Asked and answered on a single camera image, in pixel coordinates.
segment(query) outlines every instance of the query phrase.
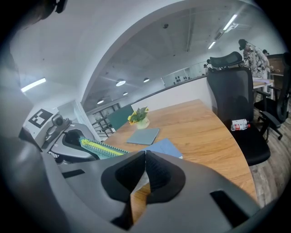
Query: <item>blue notebook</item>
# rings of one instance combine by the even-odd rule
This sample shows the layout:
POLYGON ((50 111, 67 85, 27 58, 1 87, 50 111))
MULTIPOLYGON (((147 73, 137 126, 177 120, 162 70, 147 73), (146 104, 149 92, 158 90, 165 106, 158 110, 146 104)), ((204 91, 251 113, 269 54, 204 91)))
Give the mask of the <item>blue notebook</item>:
POLYGON ((173 143, 170 142, 168 138, 165 138, 159 142, 156 142, 150 145, 149 147, 142 149, 142 151, 146 151, 146 150, 150 150, 153 152, 155 151, 155 152, 159 152, 159 153, 163 153, 167 155, 172 155, 177 158, 183 158, 183 155, 181 154, 181 152, 178 151, 178 149, 173 145, 173 143))

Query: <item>wooden floor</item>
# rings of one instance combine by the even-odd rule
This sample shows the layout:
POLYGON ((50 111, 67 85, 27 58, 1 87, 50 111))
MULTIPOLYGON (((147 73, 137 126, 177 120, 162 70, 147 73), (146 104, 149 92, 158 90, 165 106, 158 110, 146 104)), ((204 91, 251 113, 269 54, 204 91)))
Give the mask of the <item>wooden floor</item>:
MULTIPOLYGON (((259 112, 255 109, 254 122, 258 116, 259 112)), ((250 167, 261 207, 282 194, 291 176, 291 113, 279 131, 283 134, 280 141, 277 133, 270 129, 268 146, 271 157, 263 163, 250 167)))

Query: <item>ceiling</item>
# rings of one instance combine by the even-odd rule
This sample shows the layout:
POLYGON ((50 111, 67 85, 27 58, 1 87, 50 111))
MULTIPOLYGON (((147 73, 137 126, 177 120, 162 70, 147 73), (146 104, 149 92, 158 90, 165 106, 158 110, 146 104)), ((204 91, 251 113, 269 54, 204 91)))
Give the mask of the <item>ceiling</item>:
POLYGON ((83 105, 85 111, 120 99, 125 91, 130 95, 145 85, 143 80, 146 77, 158 78, 149 76, 149 70, 168 57, 196 51, 207 52, 218 30, 237 12, 239 14, 234 22, 239 26, 223 35, 223 40, 228 40, 250 30, 258 18, 258 9, 233 0, 224 4, 214 2, 207 7, 176 12, 143 28, 103 68, 83 105), (126 83, 116 87, 118 79, 124 79, 126 83), (104 102, 97 105, 99 99, 104 99, 104 102))

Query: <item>desk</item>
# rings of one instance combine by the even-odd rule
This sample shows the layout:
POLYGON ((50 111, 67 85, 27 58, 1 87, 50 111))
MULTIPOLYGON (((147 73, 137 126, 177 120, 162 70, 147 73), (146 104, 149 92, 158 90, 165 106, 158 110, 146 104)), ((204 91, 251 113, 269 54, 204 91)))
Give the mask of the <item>desk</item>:
MULTIPOLYGON (((260 79, 254 79, 253 80, 254 89, 263 87, 264 92, 267 92, 267 86, 274 86, 274 80, 271 80, 271 79, 268 79, 268 80, 269 80, 269 83, 265 83, 265 82, 260 82, 260 79)), ((274 91, 273 89, 271 89, 271 99, 273 99, 273 95, 274 95, 274 91)))
MULTIPOLYGON (((211 167, 257 200, 252 175, 241 149, 224 124, 202 101, 193 100, 158 109, 149 112, 148 118, 148 128, 160 128, 155 142, 168 138, 183 154, 183 159, 211 167)), ((145 145, 126 143, 134 131, 135 126, 127 122, 105 142, 130 152, 145 148, 145 145)), ((147 184, 131 196, 134 221, 145 210, 149 193, 147 184)))

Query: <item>ceiling light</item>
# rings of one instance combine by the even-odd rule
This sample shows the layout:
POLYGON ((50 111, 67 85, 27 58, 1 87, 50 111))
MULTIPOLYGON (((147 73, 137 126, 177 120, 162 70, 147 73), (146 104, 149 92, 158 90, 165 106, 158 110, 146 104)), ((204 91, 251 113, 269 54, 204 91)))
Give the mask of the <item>ceiling light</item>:
POLYGON ((224 27, 223 31, 225 31, 229 27, 229 25, 233 22, 233 20, 235 20, 236 17, 237 17, 237 15, 232 16, 231 20, 229 20, 227 25, 224 27))
POLYGON ((216 41, 212 42, 208 49, 211 49, 211 47, 215 44, 216 41))
POLYGON ((97 102, 97 104, 101 104, 101 103, 103 103, 103 102, 104 102, 104 100, 100 99, 100 100, 97 102))
POLYGON ((123 80, 123 79, 119 79, 119 80, 117 80, 117 84, 116 84, 116 86, 121 86, 121 85, 123 85, 123 84, 125 84, 125 80, 123 80))
POLYGON ((42 79, 40 79, 40 80, 38 80, 36 82, 33 82, 33 83, 23 87, 21 90, 22 90, 22 92, 25 92, 25 91, 29 90, 30 88, 33 88, 33 87, 35 87, 35 86, 37 86, 37 85, 39 85, 39 84, 41 84, 41 83, 43 83, 45 81, 46 81, 45 78, 42 78, 42 79))

